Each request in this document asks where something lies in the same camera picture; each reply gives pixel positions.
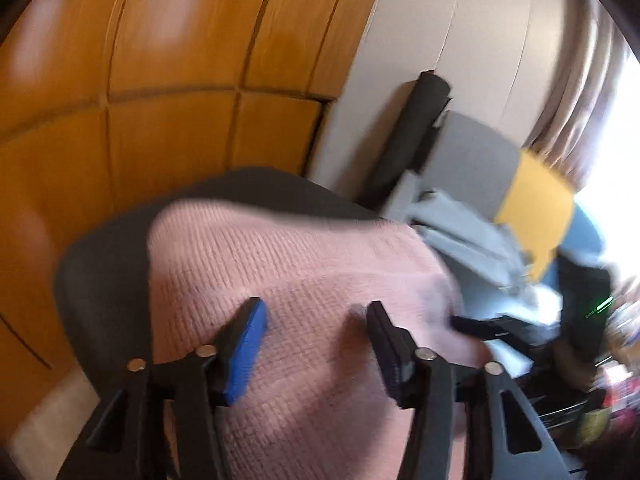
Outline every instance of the curtain fold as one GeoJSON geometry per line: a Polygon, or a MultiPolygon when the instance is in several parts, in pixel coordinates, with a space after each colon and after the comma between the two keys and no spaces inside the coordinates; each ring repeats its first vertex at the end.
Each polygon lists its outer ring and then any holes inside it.
{"type": "Polygon", "coordinates": [[[574,56],[527,145],[576,190],[588,179],[630,49],[598,0],[581,0],[574,56]]]}

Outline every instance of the pink blanket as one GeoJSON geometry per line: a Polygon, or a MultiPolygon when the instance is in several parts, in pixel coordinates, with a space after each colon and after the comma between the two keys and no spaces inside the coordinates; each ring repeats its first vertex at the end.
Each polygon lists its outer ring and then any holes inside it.
{"type": "Polygon", "coordinates": [[[210,342],[250,296],[268,306],[248,389],[221,410],[239,480],[396,477],[412,413],[385,394],[364,330],[370,301],[450,362],[490,359],[447,327],[459,301],[454,283],[405,225],[189,201],[156,219],[148,250],[156,362],[210,342]]]}

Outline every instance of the pink towel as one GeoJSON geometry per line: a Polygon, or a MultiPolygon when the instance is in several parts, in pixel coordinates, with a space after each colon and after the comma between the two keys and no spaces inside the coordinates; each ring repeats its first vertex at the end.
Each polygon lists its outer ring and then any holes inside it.
{"type": "Polygon", "coordinates": [[[148,250],[156,362],[210,342],[248,297],[268,306],[247,391],[220,410],[238,480],[396,477],[412,413],[385,394],[364,330],[370,301],[450,362],[490,359],[447,327],[454,283],[405,225],[189,201],[156,219],[148,250]]]}

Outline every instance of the green light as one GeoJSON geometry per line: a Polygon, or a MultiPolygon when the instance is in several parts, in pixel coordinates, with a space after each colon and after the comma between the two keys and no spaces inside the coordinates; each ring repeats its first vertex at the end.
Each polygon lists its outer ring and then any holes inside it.
{"type": "Polygon", "coordinates": [[[593,314],[599,314],[603,310],[606,310],[611,305],[613,305],[613,296],[609,296],[606,300],[604,300],[601,304],[599,304],[596,308],[594,308],[590,313],[588,313],[584,317],[591,317],[593,314]]]}

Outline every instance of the beige floor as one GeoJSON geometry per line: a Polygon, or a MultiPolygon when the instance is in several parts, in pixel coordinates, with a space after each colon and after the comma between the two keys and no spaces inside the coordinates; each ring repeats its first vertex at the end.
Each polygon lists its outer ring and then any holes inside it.
{"type": "Polygon", "coordinates": [[[80,368],[28,416],[7,449],[26,480],[54,480],[71,445],[98,403],[80,368]]]}

